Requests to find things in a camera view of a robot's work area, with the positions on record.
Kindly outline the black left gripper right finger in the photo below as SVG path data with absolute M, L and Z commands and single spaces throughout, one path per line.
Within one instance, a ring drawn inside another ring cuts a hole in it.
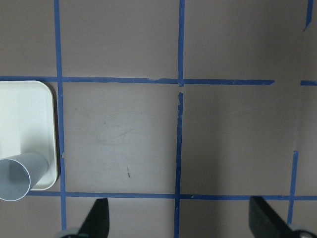
M 293 237 L 293 231 L 261 196 L 250 197 L 249 228 L 255 238 Z

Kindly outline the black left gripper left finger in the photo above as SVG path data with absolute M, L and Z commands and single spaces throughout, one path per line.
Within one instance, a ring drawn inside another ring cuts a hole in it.
M 99 198 L 93 204 L 76 238 L 107 238 L 109 234 L 109 207 L 107 198 Z

